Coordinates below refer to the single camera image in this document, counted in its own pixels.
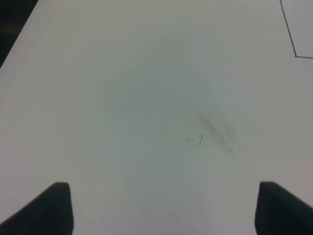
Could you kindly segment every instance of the black object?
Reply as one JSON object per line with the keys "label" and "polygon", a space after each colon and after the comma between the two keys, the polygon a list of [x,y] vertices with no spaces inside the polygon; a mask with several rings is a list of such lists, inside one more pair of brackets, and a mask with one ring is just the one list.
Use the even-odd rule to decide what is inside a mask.
{"label": "black object", "polygon": [[54,183],[0,224],[0,235],[71,235],[74,218],[68,183]]}
{"label": "black object", "polygon": [[261,182],[257,235],[313,235],[313,208],[275,182]]}

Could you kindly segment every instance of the smudge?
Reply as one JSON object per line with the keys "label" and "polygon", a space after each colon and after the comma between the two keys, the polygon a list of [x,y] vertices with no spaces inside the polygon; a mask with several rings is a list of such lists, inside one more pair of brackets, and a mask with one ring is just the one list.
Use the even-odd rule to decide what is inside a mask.
{"label": "smudge", "polygon": [[211,116],[201,114],[200,123],[215,138],[218,147],[226,154],[234,154],[233,145],[237,144],[237,130],[221,115],[215,115],[215,121]]}

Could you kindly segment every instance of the white surface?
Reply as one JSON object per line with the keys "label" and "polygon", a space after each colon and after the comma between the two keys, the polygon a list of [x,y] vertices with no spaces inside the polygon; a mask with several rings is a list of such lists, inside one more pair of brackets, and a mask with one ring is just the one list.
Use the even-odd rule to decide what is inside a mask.
{"label": "white surface", "polygon": [[260,181],[313,204],[312,73],[279,1],[39,1],[0,70],[0,220],[67,181],[75,235],[254,234]]}
{"label": "white surface", "polygon": [[313,1],[283,0],[282,3],[297,56],[313,57]]}

